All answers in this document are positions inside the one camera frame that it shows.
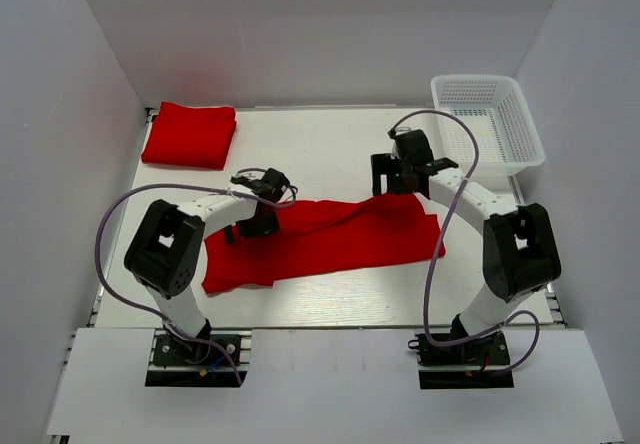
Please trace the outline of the red t-shirt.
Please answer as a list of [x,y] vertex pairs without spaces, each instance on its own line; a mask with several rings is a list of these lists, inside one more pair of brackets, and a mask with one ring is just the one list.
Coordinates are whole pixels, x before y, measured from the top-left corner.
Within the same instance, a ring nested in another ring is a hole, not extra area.
[[268,236],[236,236],[229,244],[219,231],[205,241],[206,293],[429,260],[440,234],[437,216],[413,194],[357,203],[301,200],[276,217],[280,230]]
[[141,153],[145,164],[221,171],[237,128],[233,107],[163,101]]

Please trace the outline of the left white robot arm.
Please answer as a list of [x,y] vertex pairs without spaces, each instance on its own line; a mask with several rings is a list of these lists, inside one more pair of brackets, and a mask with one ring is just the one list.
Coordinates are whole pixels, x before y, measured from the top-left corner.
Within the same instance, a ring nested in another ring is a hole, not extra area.
[[292,205],[298,194],[284,173],[268,168],[259,177],[241,170],[224,189],[187,187],[205,195],[174,204],[152,202],[126,251],[125,268],[147,289],[177,340],[177,351],[199,363],[211,351],[211,325],[191,288],[201,249],[221,231],[223,242],[236,236],[265,237],[279,231],[276,211]]

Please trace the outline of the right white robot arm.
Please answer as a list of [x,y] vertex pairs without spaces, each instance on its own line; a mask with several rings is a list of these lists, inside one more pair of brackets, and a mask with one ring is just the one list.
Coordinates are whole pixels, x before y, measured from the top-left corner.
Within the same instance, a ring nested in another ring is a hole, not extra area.
[[454,216],[482,238],[484,282],[471,303],[455,316],[448,335],[427,335],[435,348],[452,348],[461,361],[484,355],[491,336],[523,315],[521,304],[561,274],[561,263],[547,210],[517,206],[474,182],[449,158],[434,157],[421,130],[391,132],[393,149],[371,157],[372,190],[387,183],[393,193],[420,194],[443,205],[446,231]]

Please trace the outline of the white plastic basket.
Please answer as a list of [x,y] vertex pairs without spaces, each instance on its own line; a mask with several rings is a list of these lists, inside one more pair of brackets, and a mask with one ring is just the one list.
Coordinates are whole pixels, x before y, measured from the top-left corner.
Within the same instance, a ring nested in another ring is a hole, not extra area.
[[545,161],[545,153],[518,83],[486,74],[441,75],[432,79],[434,108],[458,117],[479,149],[475,180],[507,178]]

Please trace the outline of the folded red t-shirt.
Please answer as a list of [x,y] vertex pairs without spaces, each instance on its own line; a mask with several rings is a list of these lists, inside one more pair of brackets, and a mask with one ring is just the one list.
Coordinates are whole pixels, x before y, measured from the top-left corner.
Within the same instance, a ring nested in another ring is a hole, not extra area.
[[221,171],[237,128],[233,107],[163,101],[141,153],[145,164]]

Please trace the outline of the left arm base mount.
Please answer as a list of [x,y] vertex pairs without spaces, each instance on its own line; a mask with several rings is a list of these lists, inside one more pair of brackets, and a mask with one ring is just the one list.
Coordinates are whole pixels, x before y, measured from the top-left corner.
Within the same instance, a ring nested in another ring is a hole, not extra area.
[[145,386],[240,388],[249,370],[250,335],[223,332],[212,334],[211,340],[229,355],[237,372],[218,347],[183,342],[167,331],[158,331],[152,340]]

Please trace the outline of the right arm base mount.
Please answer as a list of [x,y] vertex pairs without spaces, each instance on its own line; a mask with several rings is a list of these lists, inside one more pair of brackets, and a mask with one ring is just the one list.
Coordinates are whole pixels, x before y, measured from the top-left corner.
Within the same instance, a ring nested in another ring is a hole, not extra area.
[[425,334],[408,341],[418,363],[421,390],[511,389],[514,380],[503,333],[459,346],[437,347]]

